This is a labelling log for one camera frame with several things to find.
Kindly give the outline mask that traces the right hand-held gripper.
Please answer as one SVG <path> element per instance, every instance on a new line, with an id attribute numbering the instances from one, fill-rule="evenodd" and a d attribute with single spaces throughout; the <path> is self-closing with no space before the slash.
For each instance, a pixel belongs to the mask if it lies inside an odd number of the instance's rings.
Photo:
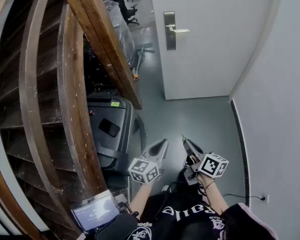
<path id="1" fill-rule="evenodd" d="M 204 151 L 190 139 L 183 140 L 187 154 L 186 170 L 183 175 L 189 186 L 198 183 L 198 174 L 202 173 L 213 179 L 221 177 L 229 161 L 217 154 L 205 154 Z"/>

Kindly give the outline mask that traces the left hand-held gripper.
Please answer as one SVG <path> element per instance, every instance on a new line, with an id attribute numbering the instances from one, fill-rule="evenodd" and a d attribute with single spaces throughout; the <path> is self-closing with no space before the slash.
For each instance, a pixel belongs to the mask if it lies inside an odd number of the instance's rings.
<path id="1" fill-rule="evenodd" d="M 167 139 L 156 140 L 149 144 L 140 157 L 134 158 L 128 172 L 131 179 L 143 185 L 149 185 L 159 179 L 163 172 L 162 164 L 169 147 Z"/>

